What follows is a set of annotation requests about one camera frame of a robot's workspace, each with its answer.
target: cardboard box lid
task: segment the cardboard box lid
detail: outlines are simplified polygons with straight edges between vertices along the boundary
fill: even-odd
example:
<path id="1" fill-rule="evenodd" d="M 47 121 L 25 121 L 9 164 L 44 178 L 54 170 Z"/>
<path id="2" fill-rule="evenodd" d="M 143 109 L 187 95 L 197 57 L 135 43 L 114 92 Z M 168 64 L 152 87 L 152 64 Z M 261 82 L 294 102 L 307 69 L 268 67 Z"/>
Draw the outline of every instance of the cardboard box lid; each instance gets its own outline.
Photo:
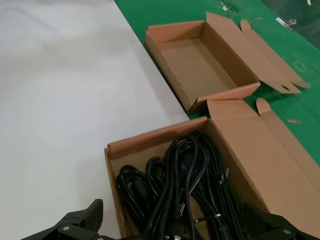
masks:
<path id="1" fill-rule="evenodd" d="M 301 88 L 310 88 L 304 81 L 251 27 L 247 20 L 241 21 L 241 30 L 246 37 L 286 76 L 289 81 Z"/>
<path id="2" fill-rule="evenodd" d="M 260 81 L 282 94 L 300 93 L 300 90 L 245 36 L 232 19 L 207 12 L 206 21 Z"/>
<path id="3" fill-rule="evenodd" d="M 214 124 L 268 210 L 320 237 L 320 168 L 264 99 L 207 102 Z"/>

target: black power cord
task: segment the black power cord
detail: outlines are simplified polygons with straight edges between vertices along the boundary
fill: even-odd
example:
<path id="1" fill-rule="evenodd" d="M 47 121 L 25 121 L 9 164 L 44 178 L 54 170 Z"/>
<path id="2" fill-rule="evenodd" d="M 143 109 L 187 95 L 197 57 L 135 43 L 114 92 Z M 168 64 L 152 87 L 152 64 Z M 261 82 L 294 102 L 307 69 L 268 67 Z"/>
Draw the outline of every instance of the black power cord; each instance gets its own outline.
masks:
<path id="1" fill-rule="evenodd" d="M 211 239 L 247 239 L 242 208 L 228 186 L 228 173 L 211 138 L 203 132 L 175 139 L 165 158 L 153 157 L 146 174 L 123 166 L 116 178 L 124 206 L 144 240 L 179 237 L 204 240 L 196 228 L 190 195 L 201 207 Z"/>

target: cardboard box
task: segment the cardboard box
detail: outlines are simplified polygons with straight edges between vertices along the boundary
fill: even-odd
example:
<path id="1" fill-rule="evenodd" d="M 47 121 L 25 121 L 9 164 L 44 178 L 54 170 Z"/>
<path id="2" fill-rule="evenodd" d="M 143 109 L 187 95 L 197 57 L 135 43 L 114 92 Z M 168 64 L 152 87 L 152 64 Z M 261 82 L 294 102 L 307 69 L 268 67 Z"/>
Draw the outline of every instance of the cardboard box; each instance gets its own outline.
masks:
<path id="1" fill-rule="evenodd" d="M 234 161 L 232 153 L 228 149 L 228 145 L 221 138 L 213 121 L 206 117 L 197 118 L 180 124 L 161 128 L 155 131 L 147 132 L 136 137 L 131 137 L 122 141 L 110 143 L 105 149 L 106 163 L 108 167 L 109 179 L 114 198 L 117 222 L 122 238 L 139 236 L 140 233 L 134 222 L 130 218 L 128 212 L 122 206 L 117 187 L 116 177 L 124 165 L 132 165 L 145 172 L 147 162 L 154 156 L 164 157 L 171 142 L 179 136 L 191 134 L 196 130 L 202 130 L 208 133 L 218 146 L 221 156 L 223 157 L 225 166 L 230 169 L 228 176 L 231 182 L 236 182 L 237 192 L 241 196 L 245 196 L 246 200 L 251 200 L 262 209 L 267 209 L 260 195 L 257 193 L 255 186 L 250 182 L 243 168 L 238 162 Z M 203 218 L 200 207 L 191 199 L 192 214 L 195 219 Z M 205 221 L 197 224 L 197 229 L 205 237 L 209 239 L 207 224 Z"/>
<path id="2" fill-rule="evenodd" d="M 121 237 L 138 236 L 122 206 L 116 177 L 124 165 L 145 171 L 148 160 L 163 157 L 175 138 L 201 130 L 217 145 L 228 181 L 241 201 L 281 215 L 299 230 L 320 237 L 320 168 L 264 99 L 257 101 L 260 116 L 243 100 L 211 101 L 212 119 L 201 117 L 108 144 L 106 163 Z M 194 218 L 201 218 L 191 202 Z M 208 239 L 206 223 L 197 226 Z"/>
<path id="3" fill-rule="evenodd" d="M 284 74 L 231 19 L 209 12 L 206 21 L 147 27 L 145 45 L 188 113 L 207 100 L 248 97 L 260 81 L 283 94 L 300 93 L 293 83 L 308 87 Z"/>

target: black clamp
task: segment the black clamp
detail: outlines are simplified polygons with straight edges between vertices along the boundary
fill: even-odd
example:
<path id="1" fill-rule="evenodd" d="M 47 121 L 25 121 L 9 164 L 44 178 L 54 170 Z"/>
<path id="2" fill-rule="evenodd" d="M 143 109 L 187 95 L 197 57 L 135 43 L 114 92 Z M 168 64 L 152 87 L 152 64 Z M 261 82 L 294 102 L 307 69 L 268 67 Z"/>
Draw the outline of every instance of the black clamp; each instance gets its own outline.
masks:
<path id="1" fill-rule="evenodd" d="M 67 213 L 55 226 L 22 240 L 114 240 L 99 235 L 104 217 L 104 203 L 96 199 L 85 210 Z"/>
<path id="2" fill-rule="evenodd" d="M 320 240 L 294 227 L 283 216 L 266 213 L 246 202 L 243 223 L 252 240 Z"/>

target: cardboard box flap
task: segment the cardboard box flap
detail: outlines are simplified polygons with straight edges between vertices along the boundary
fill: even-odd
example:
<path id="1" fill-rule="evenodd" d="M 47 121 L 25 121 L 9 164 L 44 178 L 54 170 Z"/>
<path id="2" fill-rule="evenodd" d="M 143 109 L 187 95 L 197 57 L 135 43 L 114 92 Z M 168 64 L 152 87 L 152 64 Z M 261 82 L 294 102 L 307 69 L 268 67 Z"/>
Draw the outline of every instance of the cardboard box flap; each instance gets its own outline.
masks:
<path id="1" fill-rule="evenodd" d="M 199 113 L 203 111 L 204 107 L 202 103 L 206 103 L 205 107 L 207 107 L 208 100 L 217 101 L 217 100 L 226 100 L 226 99 L 244 99 L 252 95 L 257 90 L 257 88 L 260 87 L 260 85 L 261 85 L 260 82 L 256 82 L 250 85 L 240 86 L 234 89 L 219 92 L 214 95 L 206 95 L 206 96 L 198 97 L 192 105 L 191 112 Z"/>
<path id="2" fill-rule="evenodd" d="M 237 24 L 230 18 L 220 16 L 217 14 L 213 14 L 211 12 L 206 12 L 206 21 L 213 29 L 220 28 L 220 29 L 228 29 L 235 32 L 241 33 L 240 28 Z"/>
<path id="3" fill-rule="evenodd" d="M 146 27 L 146 34 L 152 35 L 157 43 L 196 38 L 200 35 L 205 21 L 178 22 Z"/>
<path id="4" fill-rule="evenodd" d="M 271 113 L 268 105 L 265 102 L 258 105 L 261 116 L 243 100 L 208 101 L 213 123 L 267 209 L 319 238 L 320 192 L 315 187 L 316 179 L 312 182 L 310 173 L 297 163 L 300 159 L 303 164 L 303 156 L 295 155 L 294 149 L 288 148 L 289 145 L 271 131 L 270 119 L 264 117 Z"/>
<path id="5" fill-rule="evenodd" d="M 242 100 L 208 100 L 207 106 L 210 117 L 213 120 L 252 118 L 258 116 L 258 114 Z"/>
<path id="6" fill-rule="evenodd" d="M 164 141 L 166 139 L 172 138 L 172 136 L 183 136 L 192 128 L 196 130 L 200 128 L 200 126 L 202 126 L 206 120 L 206 116 L 198 117 L 193 120 L 177 123 L 161 129 L 143 133 L 138 136 L 129 137 L 124 140 L 109 143 L 108 147 L 105 149 L 105 154 L 109 160 L 112 160 L 138 150 L 141 151 L 144 148 L 159 144 L 159 139 L 161 139 L 161 141 Z"/>
<path id="7" fill-rule="evenodd" d="M 206 21 L 260 81 L 282 94 L 300 93 L 300 90 L 241 32 L 233 20 L 207 12 Z"/>
<path id="8" fill-rule="evenodd" d="M 286 76 L 293 84 L 301 88 L 310 88 L 304 81 L 251 27 L 247 20 L 241 21 L 241 30 L 245 36 Z"/>
<path id="9" fill-rule="evenodd" d="M 318 164 L 304 149 L 276 113 L 272 111 L 270 105 L 264 98 L 258 98 L 256 106 L 260 117 L 320 192 L 320 167 Z"/>

